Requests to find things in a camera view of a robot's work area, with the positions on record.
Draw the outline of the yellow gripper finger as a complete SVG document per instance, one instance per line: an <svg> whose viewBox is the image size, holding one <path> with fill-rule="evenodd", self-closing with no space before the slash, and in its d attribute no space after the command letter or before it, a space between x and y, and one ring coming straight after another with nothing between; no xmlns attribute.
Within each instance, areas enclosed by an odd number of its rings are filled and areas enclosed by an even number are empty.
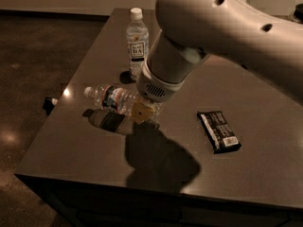
<svg viewBox="0 0 303 227"><path fill-rule="evenodd" d="M137 124L152 118L155 113L155 104L146 98L138 97L134 100L131 110L131 119Z"/></svg>

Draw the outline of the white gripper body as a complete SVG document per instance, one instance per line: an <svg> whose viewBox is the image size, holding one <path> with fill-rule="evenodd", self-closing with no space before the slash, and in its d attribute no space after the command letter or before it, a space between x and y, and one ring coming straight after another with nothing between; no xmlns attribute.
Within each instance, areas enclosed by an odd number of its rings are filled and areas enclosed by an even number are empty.
<svg viewBox="0 0 303 227"><path fill-rule="evenodd" d="M187 75L209 57L203 49L177 44L160 31L142 65L137 91L154 102L166 102L182 88Z"/></svg>

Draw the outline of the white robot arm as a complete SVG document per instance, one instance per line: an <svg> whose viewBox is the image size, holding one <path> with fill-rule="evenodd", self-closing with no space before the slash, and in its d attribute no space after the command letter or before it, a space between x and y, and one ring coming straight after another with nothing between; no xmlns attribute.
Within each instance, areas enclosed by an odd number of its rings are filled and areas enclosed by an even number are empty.
<svg viewBox="0 0 303 227"><path fill-rule="evenodd" d="M155 15L160 32L136 81L134 122L150 119L154 104L169 100L211 55L243 66L302 101L301 24L267 15L245 0L156 0Z"/></svg>

